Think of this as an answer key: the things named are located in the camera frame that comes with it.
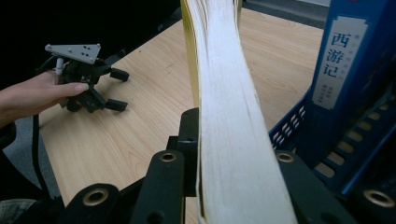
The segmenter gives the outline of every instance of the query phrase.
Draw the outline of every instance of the thick book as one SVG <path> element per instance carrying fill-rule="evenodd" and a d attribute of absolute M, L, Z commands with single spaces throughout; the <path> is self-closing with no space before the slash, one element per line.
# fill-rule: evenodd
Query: thick book
<path fill-rule="evenodd" d="M 241 1 L 183 0 L 201 223 L 297 223 L 242 51 Z"/>
<path fill-rule="evenodd" d="M 350 129 L 395 77 L 395 59 L 396 1 L 331 2 L 296 147 L 330 189 L 354 142 L 374 137 Z"/>

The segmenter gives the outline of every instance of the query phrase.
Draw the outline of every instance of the cable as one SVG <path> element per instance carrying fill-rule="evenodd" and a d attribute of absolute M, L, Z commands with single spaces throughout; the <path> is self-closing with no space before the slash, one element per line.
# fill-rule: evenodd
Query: cable
<path fill-rule="evenodd" d="M 51 56 L 49 57 L 38 69 L 36 69 L 36 74 L 41 74 L 45 70 L 50 68 L 52 63 L 55 63 L 57 57 Z M 37 176 L 38 183 L 40 184 L 41 189 L 43 190 L 46 197 L 50 198 L 50 191 L 48 189 L 47 183 L 44 179 L 43 174 L 40 169 L 40 162 L 38 159 L 38 143 L 39 143 L 39 116 L 38 114 L 33 115 L 33 134 L 32 134 L 32 161 L 33 167 L 35 169 L 35 175 Z"/>
<path fill-rule="evenodd" d="M 35 168 L 35 175 L 37 176 L 38 183 L 44 191 L 46 197 L 50 198 L 50 191 L 47 187 L 46 181 L 40 169 L 40 162 L 38 160 L 38 141 L 39 141 L 39 125 L 38 114 L 33 116 L 33 136 L 32 136 L 32 159 L 33 167 Z"/>

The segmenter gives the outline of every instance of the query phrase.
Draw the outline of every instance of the hand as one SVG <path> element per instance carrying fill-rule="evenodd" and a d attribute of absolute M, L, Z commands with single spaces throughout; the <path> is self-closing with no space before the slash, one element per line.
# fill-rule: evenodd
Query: hand
<path fill-rule="evenodd" d="M 16 119 L 38 114 L 89 88 L 86 83 L 57 85 L 58 79 L 54 71 L 47 71 L 0 91 L 0 128 Z"/>

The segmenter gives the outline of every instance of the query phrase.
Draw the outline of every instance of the wooden surface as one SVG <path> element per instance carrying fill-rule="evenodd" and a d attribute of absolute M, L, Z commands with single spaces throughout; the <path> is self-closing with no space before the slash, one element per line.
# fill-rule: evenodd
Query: wooden surface
<path fill-rule="evenodd" d="M 322 30 L 242 10 L 240 35 L 268 130 L 311 84 Z M 55 106 L 40 115 L 46 145 L 65 204 L 83 188 L 110 183 L 123 189 L 143 177 L 152 155 L 177 135 L 181 114 L 193 108 L 181 21 L 114 64 L 127 82 L 101 77 L 96 89 L 128 102 L 124 112 L 71 113 Z M 187 223 L 196 223 L 188 199 Z"/>

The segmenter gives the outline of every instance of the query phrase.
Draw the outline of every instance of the clamp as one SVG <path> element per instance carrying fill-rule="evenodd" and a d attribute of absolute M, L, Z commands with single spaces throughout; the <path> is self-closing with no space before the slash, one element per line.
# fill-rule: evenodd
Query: clamp
<path fill-rule="evenodd" d="M 88 186 L 66 206 L 57 224 L 185 223 L 186 197 L 197 196 L 198 117 L 198 108 L 182 114 L 178 136 L 169 136 L 166 149 L 152 157 L 145 177 L 122 190 L 105 183 Z M 276 150 L 276 158 L 299 223 L 357 224 L 297 155 Z"/>
<path fill-rule="evenodd" d="M 128 105 L 125 102 L 108 99 L 105 100 L 94 88 L 103 75 L 120 81 L 127 81 L 129 74 L 117 68 L 111 67 L 107 60 L 98 59 L 100 44 L 97 45 L 47 45 L 45 50 L 52 53 L 50 61 L 56 59 L 56 74 L 60 76 L 60 84 L 71 82 L 83 82 L 89 85 L 89 89 L 83 93 L 68 97 L 61 104 L 69 111 L 76 112 L 85 107 L 90 113 L 97 109 L 112 109 L 124 111 Z"/>

